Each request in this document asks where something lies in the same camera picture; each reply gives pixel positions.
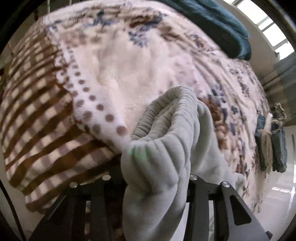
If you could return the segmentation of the light grey fleece pants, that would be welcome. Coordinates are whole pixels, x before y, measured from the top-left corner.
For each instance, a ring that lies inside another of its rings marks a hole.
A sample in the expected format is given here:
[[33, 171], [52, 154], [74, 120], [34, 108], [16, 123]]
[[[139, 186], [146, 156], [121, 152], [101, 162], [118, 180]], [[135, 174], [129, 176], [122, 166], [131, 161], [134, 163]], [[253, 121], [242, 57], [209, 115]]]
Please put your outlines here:
[[127, 240], [170, 240], [186, 206], [190, 175], [229, 182], [242, 191], [219, 147], [208, 107], [187, 86], [170, 88], [154, 100], [121, 156], [127, 183], [123, 233]]

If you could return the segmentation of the floral plaid fleece blanket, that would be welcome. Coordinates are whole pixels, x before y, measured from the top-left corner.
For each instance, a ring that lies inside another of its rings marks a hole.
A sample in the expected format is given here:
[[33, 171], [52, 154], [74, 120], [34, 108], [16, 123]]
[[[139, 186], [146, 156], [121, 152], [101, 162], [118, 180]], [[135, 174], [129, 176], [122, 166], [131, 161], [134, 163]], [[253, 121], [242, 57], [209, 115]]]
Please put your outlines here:
[[260, 212], [267, 174], [254, 138], [269, 112], [249, 62], [229, 58], [196, 24], [155, 1], [85, 1], [34, 23], [1, 80], [1, 148], [10, 185], [44, 213], [69, 183], [120, 153], [149, 104], [191, 87], [219, 148]]

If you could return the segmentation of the teal folded blanket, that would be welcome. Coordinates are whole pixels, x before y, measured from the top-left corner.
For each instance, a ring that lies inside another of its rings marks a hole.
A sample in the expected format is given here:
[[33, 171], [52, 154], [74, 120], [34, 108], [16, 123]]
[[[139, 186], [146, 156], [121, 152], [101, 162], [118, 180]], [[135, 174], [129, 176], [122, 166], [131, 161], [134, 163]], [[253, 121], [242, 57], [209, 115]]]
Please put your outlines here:
[[249, 61], [251, 45], [247, 28], [216, 1], [161, 1], [200, 27], [229, 58]]

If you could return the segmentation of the grey striped curtain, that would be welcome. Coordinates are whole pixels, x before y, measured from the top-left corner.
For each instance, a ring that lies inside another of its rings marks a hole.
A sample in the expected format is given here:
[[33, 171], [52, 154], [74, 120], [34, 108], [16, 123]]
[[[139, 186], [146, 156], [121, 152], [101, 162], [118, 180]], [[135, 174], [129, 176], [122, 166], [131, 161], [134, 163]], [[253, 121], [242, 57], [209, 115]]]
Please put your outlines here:
[[271, 110], [280, 103], [287, 116], [285, 126], [295, 125], [295, 52], [274, 64], [260, 81]]

